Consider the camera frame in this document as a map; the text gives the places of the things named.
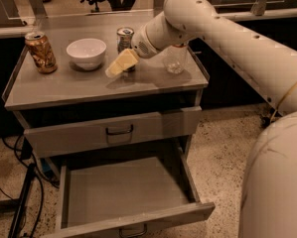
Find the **yellow taped gripper finger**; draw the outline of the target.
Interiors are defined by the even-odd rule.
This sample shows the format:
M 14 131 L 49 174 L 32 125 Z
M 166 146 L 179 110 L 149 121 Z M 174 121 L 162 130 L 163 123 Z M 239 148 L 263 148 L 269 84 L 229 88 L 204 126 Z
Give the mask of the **yellow taped gripper finger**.
M 123 50 L 118 57 L 109 65 L 105 74 L 110 77 L 116 77 L 125 70 L 135 66 L 139 62 L 139 56 L 133 49 Z

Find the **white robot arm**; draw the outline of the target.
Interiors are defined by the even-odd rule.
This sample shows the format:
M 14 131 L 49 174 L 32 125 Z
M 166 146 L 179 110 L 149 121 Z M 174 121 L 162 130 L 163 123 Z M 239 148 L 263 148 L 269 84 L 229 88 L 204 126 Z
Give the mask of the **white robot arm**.
M 110 64 L 114 77 L 166 48 L 202 39 L 280 119 L 258 137 L 242 183 L 239 238 L 297 238 L 297 51 L 224 17 L 207 0 L 164 0 Z

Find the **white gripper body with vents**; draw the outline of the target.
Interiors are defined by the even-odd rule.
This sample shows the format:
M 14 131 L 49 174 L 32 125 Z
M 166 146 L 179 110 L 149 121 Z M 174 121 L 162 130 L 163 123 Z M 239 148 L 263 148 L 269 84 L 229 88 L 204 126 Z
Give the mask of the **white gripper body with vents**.
M 150 59 L 158 54 L 156 34 L 148 24 L 134 33 L 131 47 L 143 59 Z

